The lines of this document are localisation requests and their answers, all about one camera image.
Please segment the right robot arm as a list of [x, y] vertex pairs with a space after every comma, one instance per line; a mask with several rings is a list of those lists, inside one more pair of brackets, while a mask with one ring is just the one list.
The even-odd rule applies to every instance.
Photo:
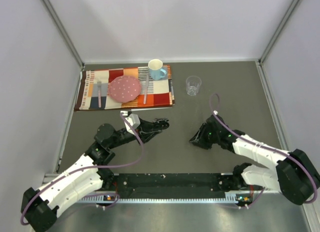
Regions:
[[190, 143], [202, 149], [217, 144], [222, 149], [247, 157], [259, 166], [243, 163], [233, 171], [233, 184], [239, 190], [256, 185], [280, 192], [296, 205], [317, 199], [320, 175], [307, 154], [300, 150], [280, 150], [231, 130], [222, 117], [210, 116], [202, 123]]

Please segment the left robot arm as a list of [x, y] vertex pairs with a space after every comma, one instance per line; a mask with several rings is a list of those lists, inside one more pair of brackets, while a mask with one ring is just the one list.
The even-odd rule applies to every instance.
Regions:
[[94, 142], [76, 162], [45, 185], [24, 192], [21, 225], [30, 225], [36, 232], [46, 232], [73, 204], [94, 191], [106, 191], [113, 186], [113, 167], [109, 165], [115, 156], [112, 149], [132, 141], [143, 146], [170, 126], [167, 118], [149, 122], [124, 111], [120, 117], [124, 128], [116, 130], [108, 123], [100, 125]]

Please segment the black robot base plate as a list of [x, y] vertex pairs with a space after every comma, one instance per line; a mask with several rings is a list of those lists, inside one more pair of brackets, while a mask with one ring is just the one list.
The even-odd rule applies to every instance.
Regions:
[[233, 175], [219, 173], [118, 174], [112, 185], [122, 199], [211, 199], [240, 190]]

